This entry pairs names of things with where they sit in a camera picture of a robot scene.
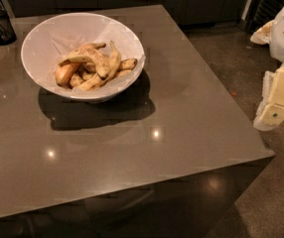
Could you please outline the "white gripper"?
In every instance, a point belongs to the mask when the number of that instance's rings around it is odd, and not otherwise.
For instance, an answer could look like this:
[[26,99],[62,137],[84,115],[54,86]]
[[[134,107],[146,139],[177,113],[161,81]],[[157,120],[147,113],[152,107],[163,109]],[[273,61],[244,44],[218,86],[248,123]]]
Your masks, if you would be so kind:
[[[250,41],[270,46],[273,58],[284,62],[284,7],[271,20],[255,31]],[[269,131],[284,121],[284,63],[275,72],[266,71],[263,77],[262,101],[256,111],[253,127]]]

